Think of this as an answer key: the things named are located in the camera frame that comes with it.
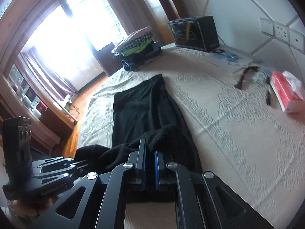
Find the person's left hand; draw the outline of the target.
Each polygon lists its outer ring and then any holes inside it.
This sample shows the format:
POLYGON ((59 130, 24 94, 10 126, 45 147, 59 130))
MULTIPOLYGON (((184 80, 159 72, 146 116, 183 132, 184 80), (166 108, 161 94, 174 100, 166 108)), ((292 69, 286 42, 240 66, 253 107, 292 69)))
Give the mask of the person's left hand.
POLYGON ((29 222, 45 213, 53 205, 53 201, 51 198, 46 201, 13 200, 7 204, 12 218, 29 222))

